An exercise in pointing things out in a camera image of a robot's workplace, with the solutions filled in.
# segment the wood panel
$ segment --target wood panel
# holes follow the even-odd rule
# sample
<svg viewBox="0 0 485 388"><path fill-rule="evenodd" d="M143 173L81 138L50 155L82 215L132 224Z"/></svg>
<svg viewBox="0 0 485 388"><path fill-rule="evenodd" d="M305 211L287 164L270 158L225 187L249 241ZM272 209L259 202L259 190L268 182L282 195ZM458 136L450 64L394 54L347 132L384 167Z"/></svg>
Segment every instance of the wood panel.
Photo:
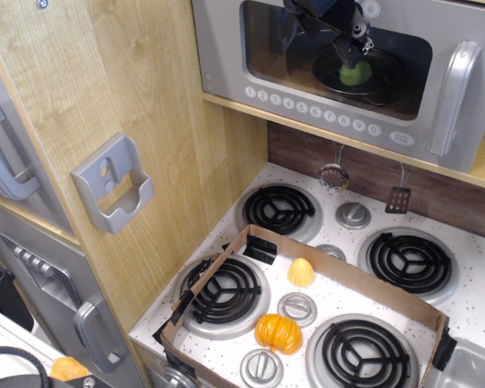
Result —
<svg viewBox="0 0 485 388"><path fill-rule="evenodd" d="M335 150L331 140L268 124L269 161L280 166L317 178L321 166L335 161ZM394 160L345 146L340 164L350 176L348 190L353 192L386 202L390 189L400 185L402 170ZM413 213L485 237L485 188L419 168L411 171L406 187L411 189Z"/></svg>
<svg viewBox="0 0 485 388"><path fill-rule="evenodd" d="M265 121L202 100L189 0L0 0L0 66L126 332L265 164ZM118 132L155 197L112 235L70 172Z"/></svg>

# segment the wall holder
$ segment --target wall holder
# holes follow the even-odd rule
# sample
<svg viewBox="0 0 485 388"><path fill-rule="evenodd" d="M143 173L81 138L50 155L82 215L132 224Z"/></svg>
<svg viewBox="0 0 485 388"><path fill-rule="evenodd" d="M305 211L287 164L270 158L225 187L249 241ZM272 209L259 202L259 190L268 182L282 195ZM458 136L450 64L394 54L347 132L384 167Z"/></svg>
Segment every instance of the wall holder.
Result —
<svg viewBox="0 0 485 388"><path fill-rule="evenodd" d="M133 186L103 212L98 200L122 182L127 173ZM137 146L122 133L103 144L71 174L91 222L112 234L122 229L154 195L151 178L142 170Z"/></svg>

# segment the white speckled countertop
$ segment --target white speckled countertop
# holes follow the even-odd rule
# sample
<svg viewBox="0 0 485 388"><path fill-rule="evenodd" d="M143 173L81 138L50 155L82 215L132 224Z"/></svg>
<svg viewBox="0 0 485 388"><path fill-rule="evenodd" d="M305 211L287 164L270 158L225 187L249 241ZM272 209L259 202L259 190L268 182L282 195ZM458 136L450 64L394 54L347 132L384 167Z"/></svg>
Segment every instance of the white speckled countertop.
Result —
<svg viewBox="0 0 485 388"><path fill-rule="evenodd" d="M312 194L323 208L323 227L318 235L309 242L309 245L313 247L321 244L337 246L345 254L347 262L353 265L357 263L357 253L361 244L368 236L379 230L405 226L422 230L440 239L455 255L458 262L458 287L447 301L436 305L436 308L449 316L449 333L452 337L468 339L485 348L485 238L413 213L386 214L384 213L385 204L382 202L348 191L329 192L320 185L317 179L271 163L261 171L247 190L270 183L292 184ZM362 230L347 230L340 226L335 221L335 212L347 202L359 202L366 206L372 214L372 222ZM235 207L235 205L232 206L189 262L222 251L221 247L230 243L238 234L239 230L234 222ZM309 335L320 323L333 316L346 313L369 314L390 323L394 322L393 325L405 335L415 349L419 358L421 374L424 372L434 345L434 336L430 330L322 276L317 276L315 282L305 289L296 288L287 281L273 282L270 280L275 277L285 279L285 273L290 263L288 260L289 258L277 260L271 267L266 264L261 265L272 288L270 313L276 313L276 304L286 293L301 291L309 294L318 305L317 320L311 326L302 329L305 339L309 339ZM129 333L130 338L136 343L160 356L163 355L163 348L152 335L171 315L173 288L174 284L171 282ZM302 358L306 342L304 341L301 351L295 355L282 356L279 353L286 371L288 365L303 365ZM255 342L253 332L231 341L212 341L198 339L183 328L177 337L175 346L238 386L244 386L239 376L241 359L250 350L259 347ZM241 354L239 355L239 352L234 354L234 348L240 349ZM288 375L286 372L280 386L294 387L307 386L307 384L305 376L300 373Z"/></svg>

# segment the black plate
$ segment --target black plate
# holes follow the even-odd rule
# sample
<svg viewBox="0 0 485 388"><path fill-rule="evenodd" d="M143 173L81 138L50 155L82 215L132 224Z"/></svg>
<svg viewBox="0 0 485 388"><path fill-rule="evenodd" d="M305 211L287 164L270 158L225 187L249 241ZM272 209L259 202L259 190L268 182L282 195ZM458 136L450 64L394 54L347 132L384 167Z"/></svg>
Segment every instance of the black plate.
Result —
<svg viewBox="0 0 485 388"><path fill-rule="evenodd" d="M346 86L340 81L342 62L333 48L328 48L314 62L313 75L329 91L354 98L365 98L392 87L400 75L400 66L390 54L372 50L363 56L372 69L372 77L357 86Z"/></svg>

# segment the cardboard box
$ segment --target cardboard box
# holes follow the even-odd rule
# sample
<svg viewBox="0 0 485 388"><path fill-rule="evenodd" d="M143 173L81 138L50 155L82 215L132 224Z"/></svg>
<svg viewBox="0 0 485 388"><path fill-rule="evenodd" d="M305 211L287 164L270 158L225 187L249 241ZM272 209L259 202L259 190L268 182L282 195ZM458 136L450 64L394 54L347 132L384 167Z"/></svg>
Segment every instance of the cardboard box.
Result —
<svg viewBox="0 0 485 388"><path fill-rule="evenodd" d="M268 251L272 251L273 247L276 248L278 255L292 258L303 257L309 260L315 272L323 274L343 286L373 299L376 303L389 307L407 318L423 324L430 331L434 332L436 345L428 360L426 371L420 371L424 374L420 386L424 386L428 371L433 366L442 370L449 361L455 342L447 335L448 319L442 312L414 295L370 276L333 256L326 255L318 249L273 233L270 230L250 225L235 238L221 255L213 260L209 268L200 276L190 290L183 293L180 300L173 307L173 315L161 334L160 338L167 356L174 362L188 368L188 371L192 372L196 377L211 382L219 388L238 388L212 370L205 368L201 363L181 353L173 345L173 341L183 323L183 312L187 306L190 305L194 297L207 284L210 277L221 267L226 258L235 252L241 251L248 245L249 241L252 241L253 246L257 242L255 251L257 255L263 256L264 259L272 255Z"/></svg>

